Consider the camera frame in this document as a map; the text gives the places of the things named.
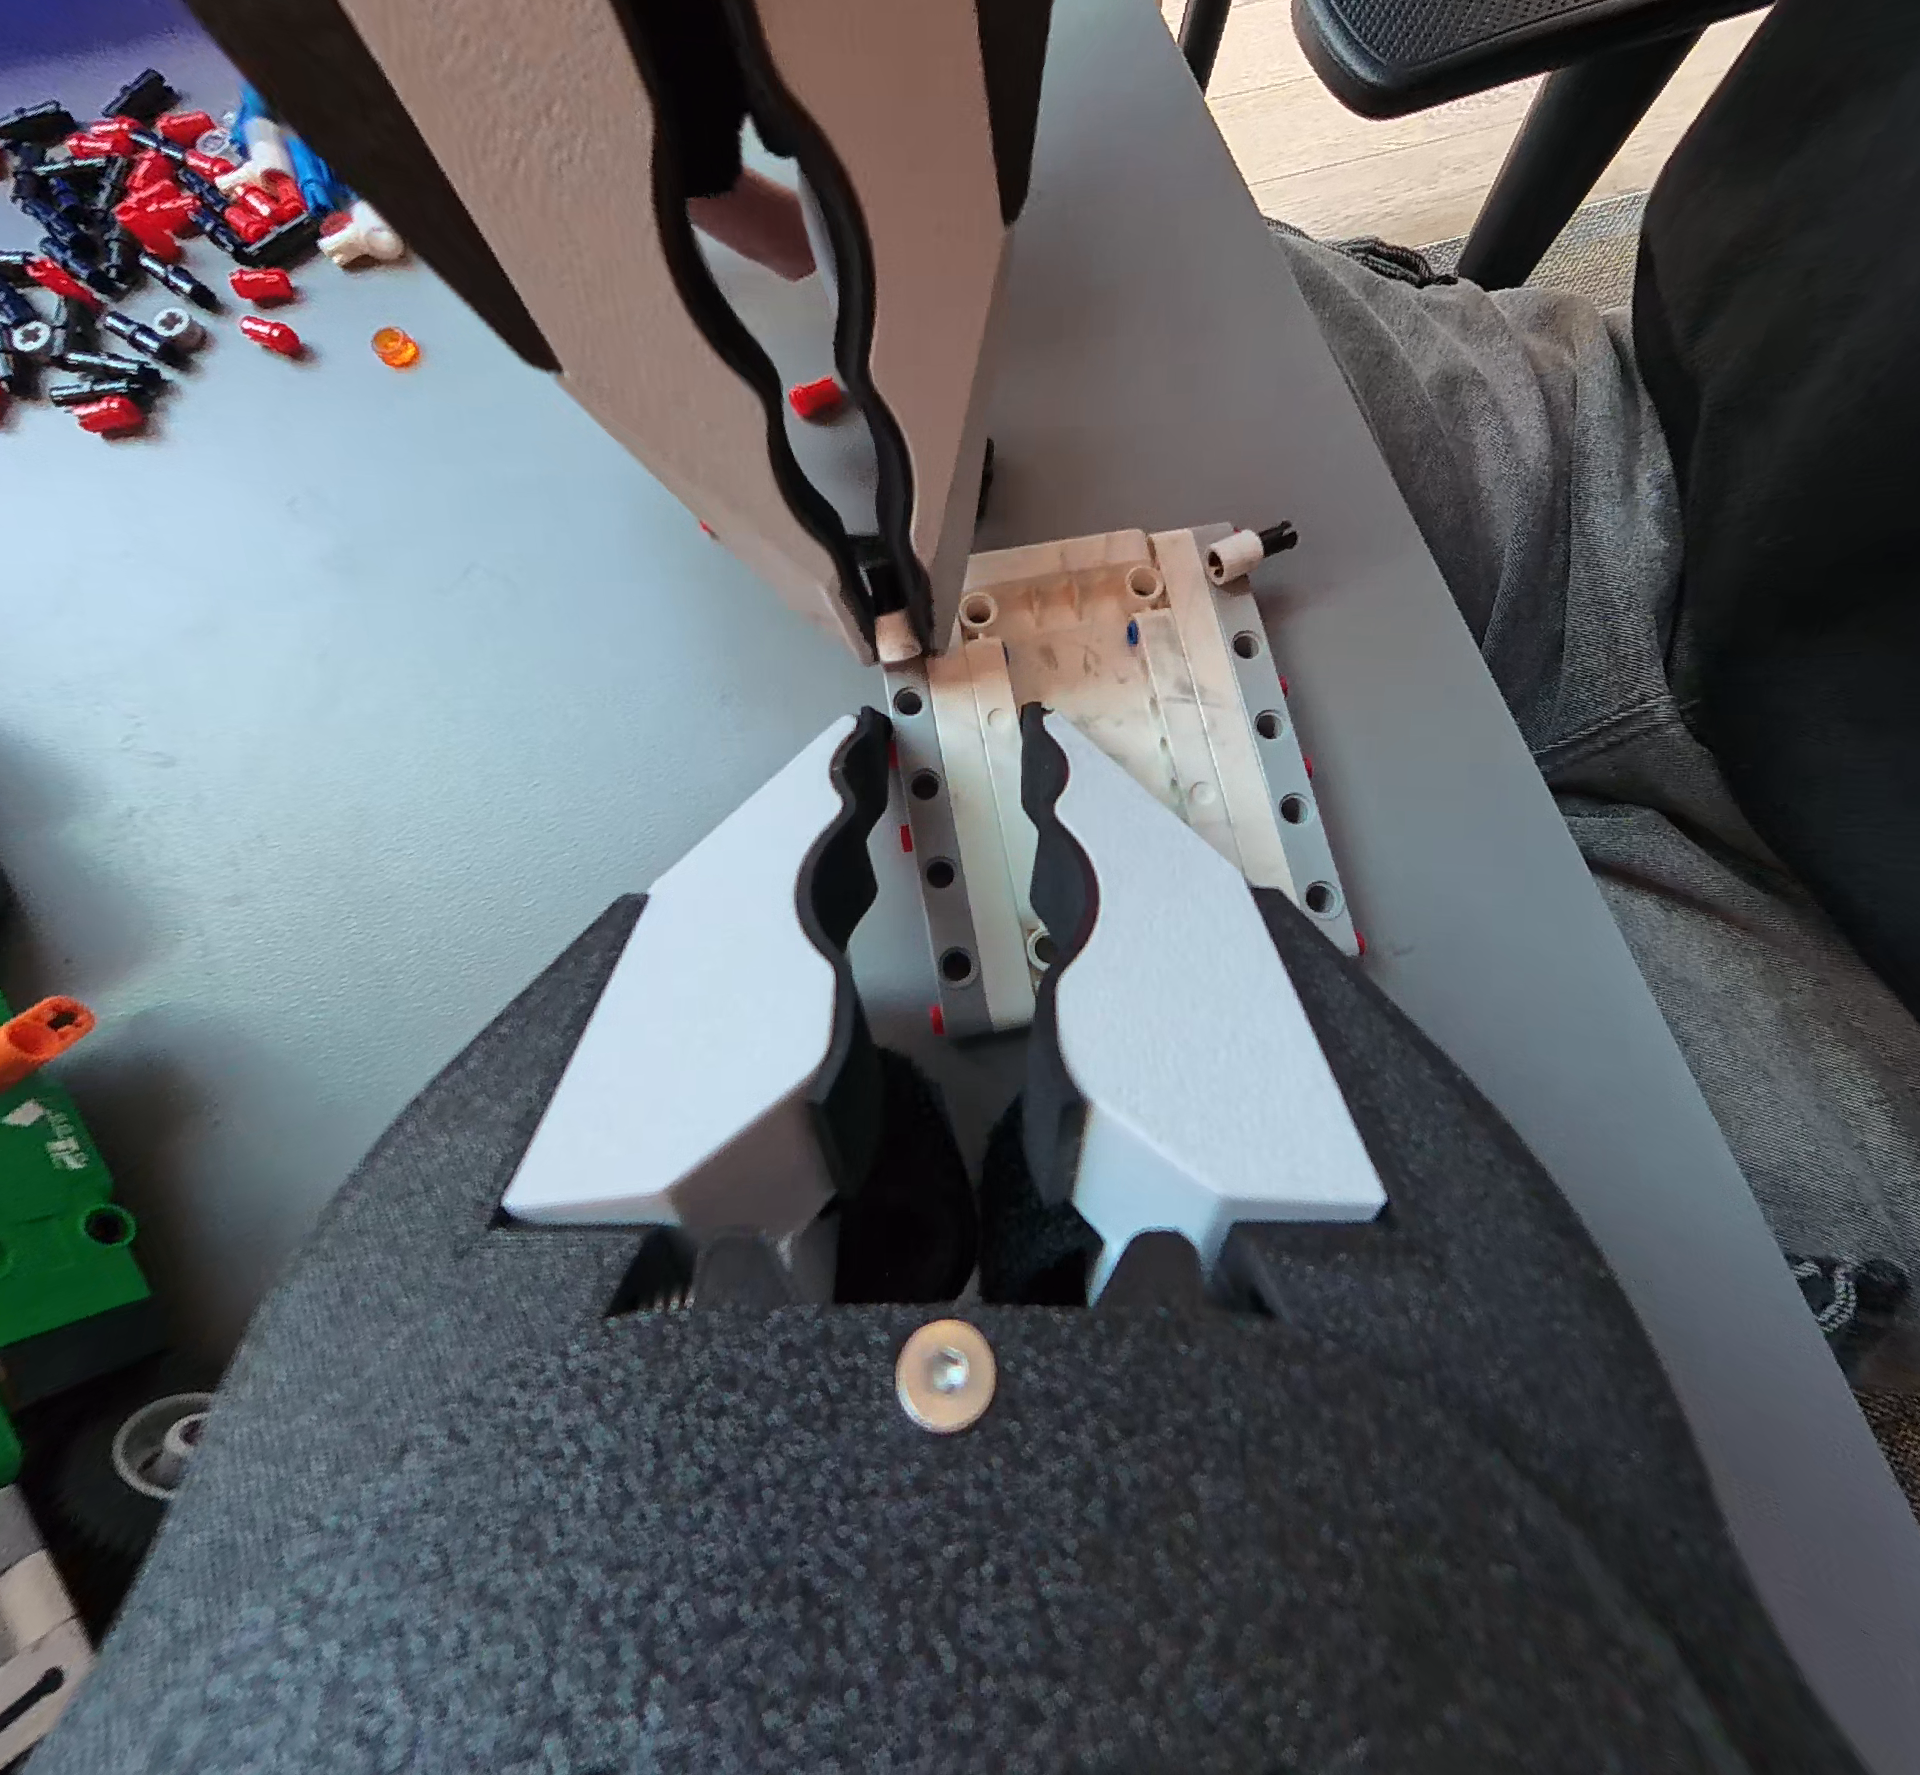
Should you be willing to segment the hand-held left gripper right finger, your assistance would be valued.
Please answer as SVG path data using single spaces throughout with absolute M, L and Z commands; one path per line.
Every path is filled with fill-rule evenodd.
M 1203 1272 L 1243 1223 L 1370 1223 L 1386 1186 L 1260 906 L 1264 888 L 1062 712 L 1020 707 L 1031 902 L 1052 946 L 1022 1145 L 1095 1234 L 1089 1300 L 1144 1234 Z

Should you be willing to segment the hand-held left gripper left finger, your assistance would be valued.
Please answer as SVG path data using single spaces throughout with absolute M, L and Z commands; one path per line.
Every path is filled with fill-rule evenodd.
M 837 717 L 654 881 L 503 1215 L 792 1259 L 868 1183 L 884 1082 L 848 946 L 891 741 L 876 707 Z

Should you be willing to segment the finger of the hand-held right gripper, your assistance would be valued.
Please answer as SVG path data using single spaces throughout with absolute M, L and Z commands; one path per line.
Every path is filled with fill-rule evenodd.
M 851 537 L 719 291 L 615 0 L 338 0 L 573 402 L 780 599 L 874 662 Z
M 748 0 L 833 245 L 876 531 L 941 653 L 973 531 L 1006 224 L 973 0 Z

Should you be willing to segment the white lego panel assembly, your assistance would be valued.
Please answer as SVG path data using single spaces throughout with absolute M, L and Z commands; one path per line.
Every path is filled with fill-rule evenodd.
M 936 1034 L 1026 1027 L 1052 961 L 1020 806 L 1026 703 L 1062 712 L 1249 884 L 1288 895 L 1335 949 L 1362 956 L 1252 592 L 1260 567 L 1215 588 L 1203 564 L 1234 530 L 1113 530 L 973 552 L 949 645 L 884 668 Z

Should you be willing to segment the pile of lego pins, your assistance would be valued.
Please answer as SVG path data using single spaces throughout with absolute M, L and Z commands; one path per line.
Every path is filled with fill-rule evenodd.
M 2 174 L 4 417 L 40 402 L 105 442 L 142 437 L 220 331 L 305 361 L 308 265 L 410 257 L 255 87 L 213 116 L 156 66 L 92 113 L 4 109 Z

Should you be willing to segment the green lego truck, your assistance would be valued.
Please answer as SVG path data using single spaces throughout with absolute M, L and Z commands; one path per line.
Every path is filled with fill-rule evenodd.
M 85 1659 L 199 1450 L 217 1374 L 181 1357 L 77 1098 L 71 998 L 2 1004 L 4 1657 Z

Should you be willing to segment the person's left leg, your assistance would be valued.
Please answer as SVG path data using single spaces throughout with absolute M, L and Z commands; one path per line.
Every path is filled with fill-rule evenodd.
M 1914 1398 L 1915 1017 L 1686 731 L 1539 763 L 1836 1361 Z

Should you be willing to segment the person's leg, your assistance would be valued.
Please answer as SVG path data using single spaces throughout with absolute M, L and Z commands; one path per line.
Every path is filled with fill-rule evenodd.
M 1624 312 L 1275 234 L 1546 778 L 1627 795 L 1705 765 L 1671 673 L 1677 477 Z
M 1915 1017 L 1686 731 L 1539 763 L 1836 1361 L 1914 1398 Z

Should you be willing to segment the person's right leg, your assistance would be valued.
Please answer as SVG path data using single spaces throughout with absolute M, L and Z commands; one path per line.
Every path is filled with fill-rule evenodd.
M 1705 765 L 1671 673 L 1677 477 L 1624 312 L 1275 234 L 1546 778 L 1627 795 Z

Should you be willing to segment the person's black top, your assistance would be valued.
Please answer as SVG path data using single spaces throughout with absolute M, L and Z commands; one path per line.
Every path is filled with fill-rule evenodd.
M 1677 693 L 1745 818 L 1918 985 L 1918 0 L 1779 0 L 1645 216 Z

